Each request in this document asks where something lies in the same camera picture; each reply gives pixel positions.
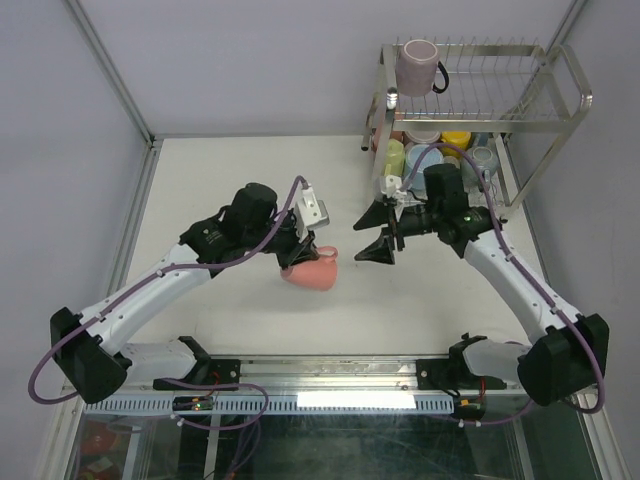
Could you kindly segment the pale yellow mug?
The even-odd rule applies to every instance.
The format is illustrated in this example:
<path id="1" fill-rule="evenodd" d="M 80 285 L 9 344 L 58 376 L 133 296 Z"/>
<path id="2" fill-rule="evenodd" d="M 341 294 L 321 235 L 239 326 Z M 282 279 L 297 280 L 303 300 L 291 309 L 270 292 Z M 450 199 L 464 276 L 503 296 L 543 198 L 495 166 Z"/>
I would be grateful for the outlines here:
<path id="1" fill-rule="evenodd" d="M 405 147 L 399 140 L 391 138 L 388 141 L 383 168 L 384 176 L 402 177 L 405 165 Z"/>

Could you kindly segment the light blue mug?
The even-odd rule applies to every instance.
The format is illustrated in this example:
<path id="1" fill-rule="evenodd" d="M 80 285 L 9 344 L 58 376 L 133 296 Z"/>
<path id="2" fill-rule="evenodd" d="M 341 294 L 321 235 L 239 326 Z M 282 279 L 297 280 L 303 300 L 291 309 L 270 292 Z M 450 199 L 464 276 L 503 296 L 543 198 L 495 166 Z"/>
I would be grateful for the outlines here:
<path id="1" fill-rule="evenodd" d="M 413 181 L 410 186 L 410 189 L 414 191 L 425 190 L 423 171 L 426 168 L 433 165 L 442 164 L 444 162 L 443 154 L 437 147 L 430 149 L 429 144 L 414 144 L 408 150 L 405 151 L 405 165 L 404 165 L 404 170 L 402 175 L 402 178 L 404 180 L 407 180 L 409 178 L 415 165 L 418 163 L 418 159 L 420 155 L 425 150 L 427 150 L 427 154 L 424 156 L 423 160 L 420 162 L 417 173 L 413 177 Z"/>

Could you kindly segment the lilac ribbed mug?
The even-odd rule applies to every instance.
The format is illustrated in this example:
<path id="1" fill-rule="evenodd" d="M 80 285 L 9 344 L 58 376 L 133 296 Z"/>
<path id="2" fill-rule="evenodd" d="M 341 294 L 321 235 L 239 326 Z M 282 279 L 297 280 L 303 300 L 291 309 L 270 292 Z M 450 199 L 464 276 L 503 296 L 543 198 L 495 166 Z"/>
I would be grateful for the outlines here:
<path id="1" fill-rule="evenodd" d="M 438 131 L 406 131 L 404 133 L 404 144 L 433 144 L 441 138 Z"/>

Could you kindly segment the yellow mug black handle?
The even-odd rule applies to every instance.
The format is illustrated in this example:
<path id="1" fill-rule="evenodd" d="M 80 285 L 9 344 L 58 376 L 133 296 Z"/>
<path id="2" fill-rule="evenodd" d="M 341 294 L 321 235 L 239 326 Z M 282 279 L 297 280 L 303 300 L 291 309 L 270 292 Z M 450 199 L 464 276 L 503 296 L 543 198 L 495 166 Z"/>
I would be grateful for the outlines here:
<path id="1" fill-rule="evenodd" d="M 468 131 L 443 131 L 441 132 L 440 142 L 455 145 L 456 147 L 466 151 L 471 143 L 471 132 Z M 450 147 L 439 147 L 444 155 L 458 155 L 457 150 Z"/>

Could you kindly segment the dark green glazed mug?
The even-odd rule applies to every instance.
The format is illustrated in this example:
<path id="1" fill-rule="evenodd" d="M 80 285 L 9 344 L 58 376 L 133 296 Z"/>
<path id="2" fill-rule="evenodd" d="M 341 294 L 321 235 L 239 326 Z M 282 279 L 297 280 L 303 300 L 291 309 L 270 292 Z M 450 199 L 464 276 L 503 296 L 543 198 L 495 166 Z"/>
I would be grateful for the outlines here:
<path id="1" fill-rule="evenodd" d="M 478 167 L 484 180 L 490 180 L 497 172 L 499 160 L 497 155 L 486 146 L 476 146 L 467 151 L 467 155 L 473 160 Z M 460 170 L 463 181 L 468 186 L 478 185 L 478 177 L 475 170 L 465 158 L 460 161 Z"/>

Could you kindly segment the slate blue small mug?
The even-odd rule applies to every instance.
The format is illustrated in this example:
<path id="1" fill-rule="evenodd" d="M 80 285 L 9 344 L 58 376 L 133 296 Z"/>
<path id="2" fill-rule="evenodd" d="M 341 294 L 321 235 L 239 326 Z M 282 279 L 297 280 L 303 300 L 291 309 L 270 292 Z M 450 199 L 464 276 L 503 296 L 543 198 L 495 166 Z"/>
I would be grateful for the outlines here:
<path id="1" fill-rule="evenodd" d="M 473 132 L 471 135 L 470 147 L 486 147 L 489 143 L 490 138 L 491 134 L 489 132 Z"/>

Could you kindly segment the mauve upside-down mug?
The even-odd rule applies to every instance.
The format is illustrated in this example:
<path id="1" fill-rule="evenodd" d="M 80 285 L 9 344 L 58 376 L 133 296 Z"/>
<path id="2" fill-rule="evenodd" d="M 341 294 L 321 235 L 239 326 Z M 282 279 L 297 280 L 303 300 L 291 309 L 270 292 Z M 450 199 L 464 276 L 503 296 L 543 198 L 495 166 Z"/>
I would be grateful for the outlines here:
<path id="1" fill-rule="evenodd" d="M 412 98 L 442 94 L 450 84 L 438 47 L 424 39 L 410 40 L 399 48 L 395 74 L 398 93 Z"/>

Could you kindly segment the small taupe mug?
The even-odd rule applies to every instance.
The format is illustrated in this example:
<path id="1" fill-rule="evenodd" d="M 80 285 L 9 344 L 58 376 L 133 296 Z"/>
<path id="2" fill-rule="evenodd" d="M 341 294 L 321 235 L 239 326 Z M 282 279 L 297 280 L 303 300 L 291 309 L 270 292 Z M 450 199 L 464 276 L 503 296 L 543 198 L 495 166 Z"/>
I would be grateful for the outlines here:
<path id="1" fill-rule="evenodd" d="M 456 158 L 455 156 L 449 156 L 449 155 L 444 156 L 443 157 L 443 163 L 444 164 L 453 165 L 457 169 L 460 169 L 460 160 L 458 158 Z"/>

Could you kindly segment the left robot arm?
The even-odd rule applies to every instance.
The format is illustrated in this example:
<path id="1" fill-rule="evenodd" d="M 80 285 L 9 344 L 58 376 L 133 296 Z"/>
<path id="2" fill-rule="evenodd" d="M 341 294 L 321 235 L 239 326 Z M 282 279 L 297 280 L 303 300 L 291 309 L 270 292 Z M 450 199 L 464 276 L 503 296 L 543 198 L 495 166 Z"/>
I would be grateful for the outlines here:
<path id="1" fill-rule="evenodd" d="M 282 270 L 318 259 L 314 232 L 328 222 L 323 201 L 301 177 L 282 207 L 270 187 L 246 184 L 133 283 L 79 313 L 56 312 L 50 319 L 54 362 L 88 404 L 127 383 L 194 389 L 212 382 L 211 357 L 193 337 L 143 344 L 131 337 L 173 301 L 258 253 L 275 255 Z"/>

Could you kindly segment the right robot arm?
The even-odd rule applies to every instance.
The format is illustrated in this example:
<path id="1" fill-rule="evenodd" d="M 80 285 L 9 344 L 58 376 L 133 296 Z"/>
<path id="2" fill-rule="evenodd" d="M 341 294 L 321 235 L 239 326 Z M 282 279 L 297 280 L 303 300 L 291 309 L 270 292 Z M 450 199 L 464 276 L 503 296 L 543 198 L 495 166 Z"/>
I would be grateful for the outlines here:
<path id="1" fill-rule="evenodd" d="M 449 350 L 448 378 L 469 387 L 481 377 L 521 385 L 540 406 L 603 385 L 610 329 L 598 314 L 584 315 L 563 300 L 513 250 L 492 209 L 472 206 L 460 171 L 450 164 L 427 168 L 425 199 L 412 200 L 398 176 L 378 179 L 375 197 L 354 224 L 381 229 L 356 254 L 358 261 L 392 265 L 408 237 L 435 234 L 474 267 L 514 313 L 529 340 L 500 343 L 465 337 Z"/>

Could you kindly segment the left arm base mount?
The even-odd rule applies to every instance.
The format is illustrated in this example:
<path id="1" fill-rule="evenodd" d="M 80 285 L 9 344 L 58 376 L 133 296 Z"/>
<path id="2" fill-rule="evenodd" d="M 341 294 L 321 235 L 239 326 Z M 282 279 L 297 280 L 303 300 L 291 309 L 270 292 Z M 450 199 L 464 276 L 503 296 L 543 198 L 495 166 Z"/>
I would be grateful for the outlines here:
<path id="1" fill-rule="evenodd" d="M 157 391 L 195 390 L 195 386 L 204 387 L 226 385 L 225 391 L 239 389 L 241 361 L 236 358 L 217 358 L 211 356 L 193 337 L 180 336 L 178 341 L 189 349 L 195 358 L 195 365 L 183 377 L 174 380 L 190 384 L 190 387 L 175 385 L 167 381 L 167 376 L 155 379 L 153 389 Z"/>

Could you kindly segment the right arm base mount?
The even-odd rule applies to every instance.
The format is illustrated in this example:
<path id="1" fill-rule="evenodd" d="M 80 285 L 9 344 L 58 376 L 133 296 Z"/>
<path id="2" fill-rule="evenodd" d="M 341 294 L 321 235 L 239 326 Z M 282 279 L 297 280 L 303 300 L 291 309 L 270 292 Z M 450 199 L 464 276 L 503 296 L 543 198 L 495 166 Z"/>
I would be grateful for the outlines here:
<path id="1" fill-rule="evenodd" d="M 481 390 L 481 377 L 473 374 L 467 366 L 464 350 L 487 340 L 486 336 L 461 336 L 461 340 L 451 346 L 445 357 L 419 358 L 415 361 L 418 389 L 440 390 L 452 397 L 459 397 L 460 390 Z"/>

